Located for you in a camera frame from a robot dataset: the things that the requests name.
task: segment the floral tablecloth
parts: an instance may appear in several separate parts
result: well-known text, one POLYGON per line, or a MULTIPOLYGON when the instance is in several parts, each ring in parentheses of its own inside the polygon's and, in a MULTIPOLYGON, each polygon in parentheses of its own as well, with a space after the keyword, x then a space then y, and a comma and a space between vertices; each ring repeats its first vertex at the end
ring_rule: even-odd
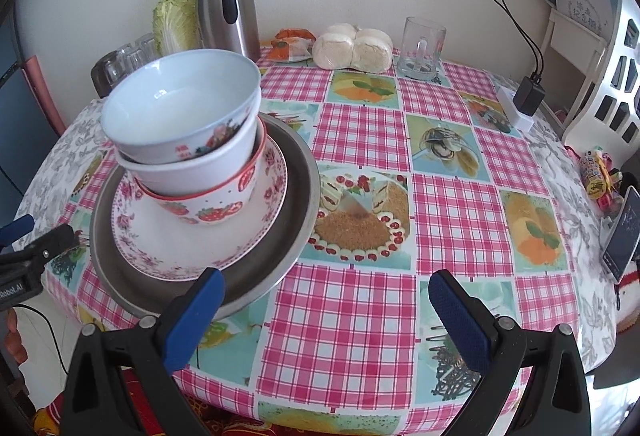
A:
MULTIPOLYGON (((615 297, 599 261, 598 217, 544 119, 527 134, 505 120, 495 91, 509 80, 453 63, 430 84, 394 67, 373 76, 311 62, 258 65, 262 110, 295 129, 318 160, 318 220, 270 294, 212 323, 175 375, 183 390, 321 432, 442 429, 478 376, 428 301, 428 278, 440 268, 523 327, 569 323, 586 370, 604 361, 615 297), (344 193, 368 211, 358 224, 339 207, 344 193)), ((34 178, 18 215, 32 214, 36 227, 20 246, 60 219, 88 229, 114 166, 101 105, 78 116, 34 178)), ((71 315, 107 329, 135 322, 102 288, 88 251, 61 257, 46 285, 71 315)))

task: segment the bowl rim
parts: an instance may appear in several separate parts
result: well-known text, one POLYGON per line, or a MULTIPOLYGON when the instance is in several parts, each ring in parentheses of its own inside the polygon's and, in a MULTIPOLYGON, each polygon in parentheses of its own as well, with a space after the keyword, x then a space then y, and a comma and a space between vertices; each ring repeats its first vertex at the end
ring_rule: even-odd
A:
POLYGON ((244 165, 242 165, 242 167, 238 170, 238 172, 236 172, 235 174, 230 176, 227 180, 223 181, 222 183, 217 184, 215 187, 212 187, 212 188, 207 189, 205 191, 200 191, 200 192, 196 192, 196 193, 193 193, 193 194, 187 194, 185 196, 162 196, 160 194, 156 194, 150 188, 148 188, 145 184, 143 184, 140 180, 138 180, 136 175, 133 175, 133 179, 136 181, 138 186, 142 189, 143 193, 145 193, 150 198, 153 198, 155 200, 160 200, 160 201, 174 202, 174 201, 190 200, 190 199, 193 199, 193 198, 199 198, 201 196, 204 196, 204 194, 208 194, 210 192, 217 191, 217 190, 221 189, 222 187, 224 187, 224 186, 228 185, 229 183, 231 183, 236 178, 238 178, 238 176, 241 175, 242 172, 244 172, 244 170, 249 165, 252 165, 252 164, 256 163, 256 161, 258 159, 258 156, 262 156, 262 154, 264 153, 264 147, 266 146, 268 135, 267 135, 267 128, 266 128, 263 120, 260 117, 258 117, 258 126, 261 128, 260 130, 262 131, 262 139, 260 140, 260 145, 258 146, 258 149, 255 151, 254 155, 251 156, 251 158, 249 158, 249 160, 244 165))
POLYGON ((236 134, 233 135, 230 140, 228 140, 226 143, 221 145, 219 148, 214 149, 211 152, 207 152, 203 156, 198 156, 197 158, 190 158, 188 160, 170 161, 167 163, 156 163, 156 164, 139 163, 137 161, 124 159, 122 156, 122 153, 118 149, 118 146, 115 145, 116 162, 118 163, 118 165, 121 165, 126 170, 140 171, 140 172, 147 172, 147 173, 149 172, 162 173, 166 171, 171 171, 177 168, 178 164, 180 164, 180 167, 182 168, 198 167, 199 165, 202 165, 205 161, 207 160, 210 161, 211 159, 216 158, 217 156, 222 156, 223 154, 226 154, 228 151, 233 149, 240 142, 240 139, 242 138, 241 132, 246 133, 246 130, 251 127, 251 124, 253 123, 254 120, 262 121, 260 116, 258 116, 258 110, 260 109, 261 101, 262 101, 261 96, 256 98, 256 103, 251 108, 251 111, 249 112, 249 116, 244 121, 244 123, 242 124, 238 132, 236 132, 236 134))
POLYGON ((173 53, 171 55, 167 55, 165 57, 160 57, 159 59, 156 59, 154 61, 149 62, 148 64, 145 64, 144 66, 142 66, 141 68, 135 70, 132 74, 128 75, 127 77, 125 77, 114 89, 113 91, 109 94, 109 96, 106 97, 106 102, 104 103, 104 106, 102 107, 102 114, 100 115, 100 126, 102 127, 102 130, 104 132, 104 134, 107 136, 107 138, 109 138, 113 143, 115 144, 122 144, 122 145, 127 145, 127 146, 131 146, 131 147, 146 147, 146 146, 158 146, 158 145, 164 145, 167 143, 173 143, 173 142, 178 142, 179 140, 185 140, 187 138, 190 138, 191 136, 194 136, 196 134, 199 134, 201 132, 204 132, 205 130, 214 127, 218 124, 220 124, 220 122, 226 122, 228 119, 230 119, 231 117, 233 117, 236 112, 238 112, 238 109, 244 108, 244 106, 246 106, 249 102, 252 101, 252 99, 255 98, 255 93, 260 93, 260 79, 261 79, 261 74, 260 74, 260 68, 255 64, 255 62, 253 62, 250 58, 245 57, 244 55, 241 55, 239 53, 233 52, 233 51, 229 51, 229 50, 220 50, 220 49, 213 49, 213 48, 200 48, 197 50, 187 50, 187 51, 181 51, 178 53, 173 53), (118 132, 117 131, 110 131, 107 132, 108 128, 104 127, 104 121, 105 121, 105 116, 107 116, 109 110, 111 108, 113 108, 113 106, 115 104, 110 104, 110 102, 114 101, 114 97, 117 97, 119 94, 127 91, 126 87, 128 85, 130 85, 130 83, 133 81, 135 82, 136 78, 140 78, 143 77, 144 74, 151 70, 154 69, 158 64, 162 63, 163 61, 166 62, 167 59, 169 60, 173 60, 175 58, 178 57, 184 57, 184 56, 196 56, 196 55, 200 55, 200 56, 210 56, 212 54, 212 52, 215 52, 215 55, 217 56, 231 56, 231 57, 235 57, 235 58, 239 58, 239 59, 244 59, 241 62, 244 62, 245 64, 247 64, 247 66, 252 66, 252 71, 254 71, 254 76, 255 76, 255 87, 252 90, 251 94, 249 95, 249 97, 247 97, 247 99, 242 102, 242 104, 240 106, 238 106, 237 108, 235 108, 233 111, 228 112, 225 116, 215 120, 214 122, 209 122, 207 125, 200 127, 199 129, 194 129, 188 133, 182 134, 180 136, 175 136, 175 137, 171 137, 168 138, 166 140, 161 140, 160 142, 129 142, 129 141, 124 141, 122 139, 118 139, 118 132))

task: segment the blue gripper pad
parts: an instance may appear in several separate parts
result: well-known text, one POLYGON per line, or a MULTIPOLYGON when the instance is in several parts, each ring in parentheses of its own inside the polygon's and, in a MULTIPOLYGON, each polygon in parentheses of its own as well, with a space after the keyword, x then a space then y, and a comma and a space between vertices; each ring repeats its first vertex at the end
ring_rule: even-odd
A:
POLYGON ((224 298, 222 272, 207 268, 189 291, 175 298, 161 315, 156 342, 169 374, 189 363, 224 298))
POLYGON ((26 236, 33 230, 35 222, 33 216, 25 214, 24 216, 12 221, 7 226, 0 228, 0 249, 9 246, 12 242, 17 241, 22 236, 26 236))
POLYGON ((485 374, 497 342, 491 312, 478 299, 469 297, 447 270, 431 275, 429 300, 466 366, 485 374))

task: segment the cabbage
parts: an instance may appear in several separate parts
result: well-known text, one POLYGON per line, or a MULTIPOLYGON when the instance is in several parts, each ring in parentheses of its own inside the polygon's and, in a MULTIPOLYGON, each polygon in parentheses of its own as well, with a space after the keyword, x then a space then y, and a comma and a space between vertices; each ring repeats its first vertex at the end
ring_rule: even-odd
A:
POLYGON ((153 17, 156 49, 161 56, 200 47, 196 0, 160 0, 153 17))

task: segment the white bowl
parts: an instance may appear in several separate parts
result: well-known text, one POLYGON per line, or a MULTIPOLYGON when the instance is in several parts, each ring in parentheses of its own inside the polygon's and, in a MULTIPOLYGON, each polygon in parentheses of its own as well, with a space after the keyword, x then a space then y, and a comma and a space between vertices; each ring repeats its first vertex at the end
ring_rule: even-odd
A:
POLYGON ((133 161, 164 164, 202 156, 230 140, 260 93, 260 70, 226 50, 189 50, 153 61, 113 90, 105 135, 133 161))
POLYGON ((193 160, 161 165, 144 165, 123 158, 115 150, 116 161, 129 170, 145 187, 161 196, 187 196, 220 185, 246 164, 254 149, 257 127, 264 129, 257 116, 260 99, 255 101, 250 117, 236 135, 220 148, 193 160))
POLYGON ((249 202, 258 174, 262 170, 266 143, 266 128, 258 127, 251 159, 227 181, 204 192, 188 196, 160 196, 140 181, 136 182, 164 210, 190 225, 219 225, 237 214, 249 202))

